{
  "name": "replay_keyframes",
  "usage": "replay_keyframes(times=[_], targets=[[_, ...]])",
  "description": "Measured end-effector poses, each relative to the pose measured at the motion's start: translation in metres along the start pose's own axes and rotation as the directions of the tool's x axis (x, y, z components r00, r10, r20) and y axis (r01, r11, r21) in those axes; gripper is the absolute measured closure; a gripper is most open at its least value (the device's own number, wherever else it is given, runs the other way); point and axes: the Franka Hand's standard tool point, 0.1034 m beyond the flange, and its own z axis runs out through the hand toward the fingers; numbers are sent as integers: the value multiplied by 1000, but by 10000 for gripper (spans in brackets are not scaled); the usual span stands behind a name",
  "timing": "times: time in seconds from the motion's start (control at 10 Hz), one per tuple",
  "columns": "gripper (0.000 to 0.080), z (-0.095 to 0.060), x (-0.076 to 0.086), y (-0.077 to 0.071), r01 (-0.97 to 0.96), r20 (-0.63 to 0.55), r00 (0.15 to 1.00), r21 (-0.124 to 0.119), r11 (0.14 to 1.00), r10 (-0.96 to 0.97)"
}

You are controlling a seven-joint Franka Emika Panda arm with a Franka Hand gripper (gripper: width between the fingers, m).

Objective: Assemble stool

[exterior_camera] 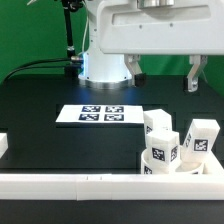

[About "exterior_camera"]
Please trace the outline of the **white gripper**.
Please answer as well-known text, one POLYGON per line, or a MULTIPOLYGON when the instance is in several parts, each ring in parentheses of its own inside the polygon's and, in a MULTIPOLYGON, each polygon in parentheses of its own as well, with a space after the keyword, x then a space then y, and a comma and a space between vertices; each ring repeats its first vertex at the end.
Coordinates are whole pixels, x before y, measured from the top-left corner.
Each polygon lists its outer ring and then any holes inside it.
POLYGON ((132 85, 143 87, 139 55, 191 55, 184 90, 198 90, 206 55, 224 55, 224 0, 174 0, 171 6, 142 8, 140 0, 104 0, 97 9, 100 49, 126 54, 132 85))

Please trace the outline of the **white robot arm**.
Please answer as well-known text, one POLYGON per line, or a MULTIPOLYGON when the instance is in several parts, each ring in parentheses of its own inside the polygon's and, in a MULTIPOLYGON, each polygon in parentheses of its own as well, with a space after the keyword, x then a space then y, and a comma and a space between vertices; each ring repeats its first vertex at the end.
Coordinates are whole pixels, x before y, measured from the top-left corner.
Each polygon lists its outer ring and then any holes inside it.
POLYGON ((224 0, 85 0, 89 48, 83 84, 114 89, 141 86, 142 55, 187 55, 185 90, 198 89, 210 55, 224 55, 224 0))

